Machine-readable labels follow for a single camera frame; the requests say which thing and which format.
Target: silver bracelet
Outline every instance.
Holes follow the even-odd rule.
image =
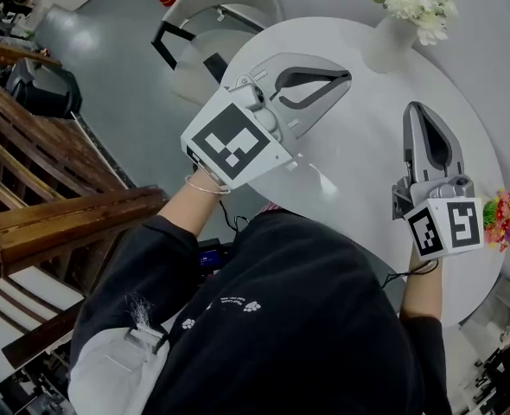
[[[221,190],[221,191],[215,191],[215,190],[209,190],[209,189],[205,189],[205,188],[200,188],[199,186],[195,186],[189,179],[192,178],[192,176],[186,176],[184,178],[184,181],[189,185],[191,186],[192,188],[196,188],[197,190],[200,190],[201,192],[207,192],[208,194],[213,194],[213,195],[226,195],[226,194],[230,194],[230,189],[225,189],[225,190]]]

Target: gray floor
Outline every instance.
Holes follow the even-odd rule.
[[[191,173],[180,135],[199,107],[175,96],[169,84],[173,71],[150,42],[165,8],[157,0],[91,0],[76,13],[50,11],[37,29],[36,40],[73,72],[83,96],[80,113],[98,140],[137,186],[157,184],[172,195]],[[188,30],[245,29],[227,17],[217,22],[206,12],[188,23]],[[171,52],[183,40],[165,35]],[[245,186],[224,200],[229,214],[254,216],[266,200]],[[233,239],[218,208],[202,239]],[[379,279],[391,271],[367,252]],[[404,289],[399,280],[387,288],[395,309]]]

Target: round white table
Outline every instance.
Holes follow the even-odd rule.
[[[222,84],[235,85],[238,75],[281,52],[318,55],[351,72],[349,92],[300,138],[298,167],[274,169],[251,186],[282,208],[343,233],[402,272],[412,243],[406,223],[392,220],[392,185],[406,175],[402,126],[410,101],[425,103],[454,132],[476,195],[493,198],[503,178],[472,106],[421,54],[412,49],[400,69],[388,74],[366,67],[360,45],[371,32],[367,25],[335,18],[281,22],[238,52]],[[443,326],[460,322],[480,305],[503,259],[498,249],[486,246],[444,260]]]

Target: paw print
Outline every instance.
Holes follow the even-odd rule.
[[[261,309],[261,305],[256,301],[252,301],[245,305],[244,312],[255,312],[256,310]]]
[[[191,329],[194,327],[194,324],[195,324],[195,321],[194,320],[186,320],[185,322],[182,323],[182,328],[183,329]]]

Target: person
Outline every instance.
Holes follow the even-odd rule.
[[[85,301],[79,415],[451,413],[440,261],[424,274],[413,251],[424,275],[408,276],[398,318],[349,239],[272,210],[198,287],[196,237],[220,197],[204,172],[187,178]]]

